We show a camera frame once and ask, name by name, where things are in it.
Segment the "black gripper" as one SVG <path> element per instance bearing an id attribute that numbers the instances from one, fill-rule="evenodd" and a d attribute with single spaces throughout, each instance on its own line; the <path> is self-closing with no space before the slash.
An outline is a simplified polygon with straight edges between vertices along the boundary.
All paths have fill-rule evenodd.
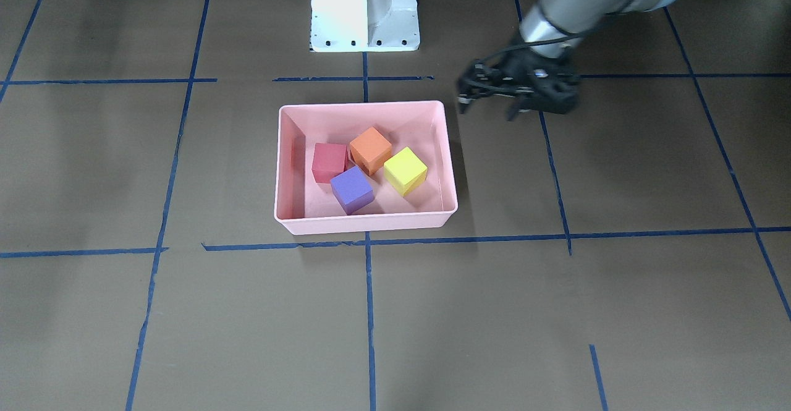
<path id="1" fill-rule="evenodd" d="M 530 43 L 512 44 L 467 67 L 467 79 L 457 81 L 458 114 L 492 96 L 512 100 L 507 121 L 529 111 L 567 114 L 577 106 L 580 80 L 567 53 L 548 58 Z"/>

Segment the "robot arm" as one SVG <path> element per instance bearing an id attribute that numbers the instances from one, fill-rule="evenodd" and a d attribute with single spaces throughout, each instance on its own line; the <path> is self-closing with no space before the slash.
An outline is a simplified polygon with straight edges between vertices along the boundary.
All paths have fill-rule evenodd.
<path id="1" fill-rule="evenodd" d="M 472 62 L 457 80 L 457 107 L 512 98 L 509 117 L 528 111 L 567 114 L 577 105 L 580 78 L 572 56 L 586 36 L 622 14 L 650 12 L 675 0 L 537 0 L 509 44 Z"/>

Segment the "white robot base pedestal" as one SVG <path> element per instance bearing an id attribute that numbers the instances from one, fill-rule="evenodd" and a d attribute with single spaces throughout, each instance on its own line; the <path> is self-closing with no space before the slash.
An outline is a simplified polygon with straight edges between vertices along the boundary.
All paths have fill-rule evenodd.
<path id="1" fill-rule="evenodd" d="M 420 44 L 418 0 L 311 0 L 316 53 L 395 53 Z"/>

